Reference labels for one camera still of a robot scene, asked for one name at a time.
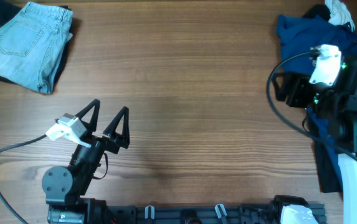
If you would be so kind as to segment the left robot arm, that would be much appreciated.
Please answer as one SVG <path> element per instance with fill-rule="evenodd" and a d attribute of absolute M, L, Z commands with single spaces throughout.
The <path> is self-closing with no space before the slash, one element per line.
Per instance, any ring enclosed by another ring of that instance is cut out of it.
<path fill-rule="evenodd" d="M 100 101 L 93 100 L 77 114 L 64 114 L 46 132 L 55 141 L 66 138 L 77 147 L 67 166 L 48 169 L 42 178 L 45 202 L 49 206 L 49 223 L 117 223 L 106 201 L 87 198 L 91 181 L 98 177 L 96 170 L 109 152 L 118 154 L 130 145 L 129 109 L 124 106 L 97 137 Z"/>

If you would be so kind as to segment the dark blue shirt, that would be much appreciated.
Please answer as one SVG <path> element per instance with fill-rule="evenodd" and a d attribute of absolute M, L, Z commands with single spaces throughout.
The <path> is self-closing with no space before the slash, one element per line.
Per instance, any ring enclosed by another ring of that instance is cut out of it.
<path fill-rule="evenodd" d="M 280 15 L 277 36 L 280 39 L 282 60 L 321 44 L 335 45 L 344 56 L 357 57 L 357 34 L 352 32 L 348 25 L 335 26 L 317 15 L 303 17 Z M 282 73 L 276 74 L 276 77 L 283 76 L 281 87 L 274 84 L 276 99 L 286 101 L 291 107 L 307 109 L 305 121 L 308 122 L 311 133 L 326 136 L 328 121 L 318 118 L 312 109 L 307 108 L 314 96 L 311 84 L 308 82 L 314 71 L 312 61 L 302 56 L 287 62 L 282 69 Z M 340 192 L 342 181 L 335 150 L 316 142 L 315 159 L 321 191 Z"/>

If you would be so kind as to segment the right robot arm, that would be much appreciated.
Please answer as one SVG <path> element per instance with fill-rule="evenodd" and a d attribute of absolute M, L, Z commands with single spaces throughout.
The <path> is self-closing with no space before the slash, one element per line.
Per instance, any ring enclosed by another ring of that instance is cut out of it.
<path fill-rule="evenodd" d="M 357 223 L 357 58 L 317 59 L 311 74 L 283 73 L 283 83 L 273 69 L 267 86 L 291 107 L 305 108 L 310 130 L 305 131 L 278 112 L 288 126 L 314 140 L 321 187 L 343 196 L 344 223 Z"/>

